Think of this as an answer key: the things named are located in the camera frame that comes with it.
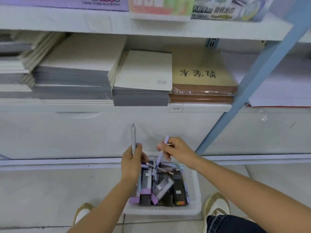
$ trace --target white sneaker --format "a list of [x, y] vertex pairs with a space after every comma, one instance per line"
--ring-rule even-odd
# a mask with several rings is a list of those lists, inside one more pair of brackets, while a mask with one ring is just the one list
[[207, 216], [218, 216], [230, 213], [230, 206], [225, 196], [219, 192], [210, 195], [202, 207], [202, 215], [204, 219], [203, 232], [206, 233], [207, 231]]
[[78, 221], [80, 221], [85, 215], [87, 215], [92, 209], [93, 205], [89, 203], [82, 204], [76, 211], [76, 215], [73, 219], [72, 225], [75, 225]]

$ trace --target brown notebook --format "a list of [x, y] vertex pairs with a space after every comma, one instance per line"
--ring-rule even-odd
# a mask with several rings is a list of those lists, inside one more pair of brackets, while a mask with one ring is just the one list
[[233, 96], [237, 83], [225, 68], [219, 51], [196, 46], [171, 46], [175, 95]]
[[169, 95], [171, 103], [217, 103], [231, 104], [233, 97], [230, 96], [188, 96], [188, 95]]

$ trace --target purple pen box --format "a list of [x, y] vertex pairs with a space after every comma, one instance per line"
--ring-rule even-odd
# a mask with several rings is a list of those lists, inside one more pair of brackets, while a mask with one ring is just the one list
[[127, 0], [0, 0], [0, 5], [128, 11]]

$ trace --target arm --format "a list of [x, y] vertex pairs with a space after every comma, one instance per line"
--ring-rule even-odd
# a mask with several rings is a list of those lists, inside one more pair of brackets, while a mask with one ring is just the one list
[[170, 159], [201, 173], [260, 227], [269, 233], [311, 231], [311, 209], [291, 197], [246, 176], [198, 156], [181, 138], [170, 138], [174, 147], [159, 144]]
[[120, 182], [99, 206], [92, 209], [68, 233], [111, 233], [114, 230], [126, 202], [135, 191], [141, 172], [141, 159], [144, 162], [148, 161], [148, 157], [142, 152], [142, 145], [137, 145], [134, 156], [130, 146], [122, 156]]

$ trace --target white cabinet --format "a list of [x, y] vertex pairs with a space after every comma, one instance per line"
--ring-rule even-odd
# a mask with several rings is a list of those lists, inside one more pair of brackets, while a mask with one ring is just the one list
[[242, 108], [205, 153], [311, 153], [310, 138], [310, 108]]
[[212, 112], [54, 113], [0, 112], [0, 154], [11, 159], [121, 157], [131, 144], [131, 124], [144, 151], [165, 136], [180, 136], [196, 149], [223, 108]]

